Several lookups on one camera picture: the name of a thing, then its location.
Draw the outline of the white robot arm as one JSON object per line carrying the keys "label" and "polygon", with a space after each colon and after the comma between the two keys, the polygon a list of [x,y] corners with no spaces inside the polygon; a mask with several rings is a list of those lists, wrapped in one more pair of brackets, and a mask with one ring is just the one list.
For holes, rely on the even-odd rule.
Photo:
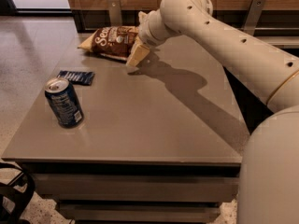
{"label": "white robot arm", "polygon": [[128,65],[186,35],[226,67],[273,113],[243,152],[237,224],[299,224],[299,58],[214,19],[212,11],[210,0],[162,0],[140,13]]}

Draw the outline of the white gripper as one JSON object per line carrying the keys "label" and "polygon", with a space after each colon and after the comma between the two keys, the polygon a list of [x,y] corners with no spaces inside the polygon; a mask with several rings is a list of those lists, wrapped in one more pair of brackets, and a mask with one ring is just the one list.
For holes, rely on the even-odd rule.
{"label": "white gripper", "polygon": [[138,12],[138,36],[131,48],[126,65],[136,67],[150,53],[150,48],[162,45],[168,38],[178,36],[178,33],[168,28],[162,19],[160,10],[150,13]]}

